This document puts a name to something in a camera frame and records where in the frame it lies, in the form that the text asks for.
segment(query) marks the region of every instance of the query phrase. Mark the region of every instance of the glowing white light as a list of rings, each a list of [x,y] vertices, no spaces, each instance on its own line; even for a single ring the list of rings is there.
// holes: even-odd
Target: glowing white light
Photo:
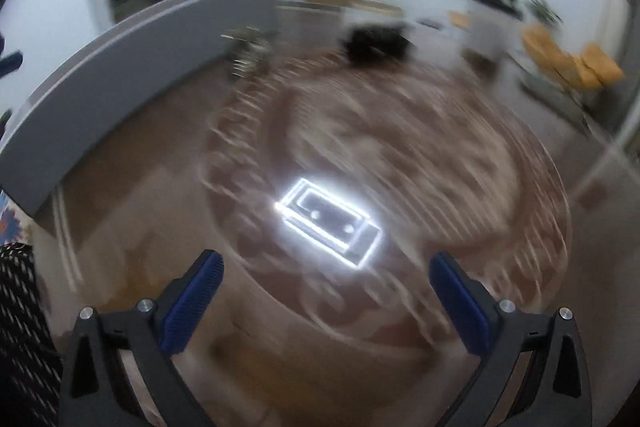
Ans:
[[[311,195],[326,201],[331,204],[331,206],[339,208],[343,213],[353,217],[353,220],[347,219],[347,221],[351,222],[347,222],[344,225],[338,224],[340,227],[338,230],[351,235],[348,243],[341,241],[340,238],[335,237],[335,235],[328,230],[319,226],[319,224],[322,225],[320,218],[324,216],[324,211],[320,212],[317,209],[311,208],[313,204],[306,204],[307,199]],[[333,194],[329,194],[324,188],[304,178],[300,178],[289,189],[287,194],[275,203],[274,207],[282,214],[284,224],[287,225],[287,227],[352,269],[362,268],[382,243],[382,230],[370,220],[369,214],[356,208],[353,204],[337,198]],[[369,234],[363,239],[362,234],[366,230]],[[375,233],[375,236],[369,244],[372,233]],[[357,260],[357,263],[354,263],[346,257],[346,254],[351,253],[350,257],[353,259],[353,257],[357,255],[356,252],[362,251],[364,248],[367,248],[367,250],[364,255]]]

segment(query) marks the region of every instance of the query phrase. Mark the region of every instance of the yellow chair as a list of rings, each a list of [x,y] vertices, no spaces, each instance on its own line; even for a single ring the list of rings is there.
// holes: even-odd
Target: yellow chair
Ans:
[[[564,89],[601,89],[625,78],[616,61],[595,42],[587,44],[579,56],[566,54],[542,24],[524,28],[522,44],[540,71]]]

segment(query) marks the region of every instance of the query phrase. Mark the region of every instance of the blue object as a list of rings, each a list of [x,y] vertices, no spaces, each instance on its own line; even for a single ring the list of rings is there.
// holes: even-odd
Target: blue object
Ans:
[[[209,256],[175,299],[162,322],[160,349],[167,355],[184,351],[213,295],[218,291],[224,273],[222,256],[209,251]]]
[[[469,279],[445,253],[438,253],[431,259],[429,280],[466,350],[479,357],[489,353],[495,331],[471,290],[472,285],[481,283]]]
[[[0,245],[17,243],[22,238],[22,226],[15,216],[15,211],[9,208],[9,197],[0,192]]]

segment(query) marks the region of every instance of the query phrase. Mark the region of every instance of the yellow cushion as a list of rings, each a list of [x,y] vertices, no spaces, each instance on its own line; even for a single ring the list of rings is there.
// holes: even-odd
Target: yellow cushion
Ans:
[[[603,87],[596,74],[585,65],[581,57],[572,58],[574,59],[575,70],[579,81],[579,86],[577,87],[582,87],[582,89],[600,89]]]
[[[554,42],[549,30],[542,24],[532,24],[521,33],[524,49],[539,68],[555,68],[566,61],[566,55]]]
[[[449,10],[449,21],[456,28],[466,30],[469,28],[469,14],[457,12],[455,10]]]
[[[581,57],[585,65],[594,71],[603,84],[613,84],[625,78],[625,73],[616,61],[603,52],[595,42],[590,42],[584,47]]]

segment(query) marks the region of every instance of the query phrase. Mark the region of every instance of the black mesh fabric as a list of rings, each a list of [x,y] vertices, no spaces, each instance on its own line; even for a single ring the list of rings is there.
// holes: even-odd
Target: black mesh fabric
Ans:
[[[0,417],[6,425],[55,427],[62,359],[40,305],[28,245],[0,247]]]

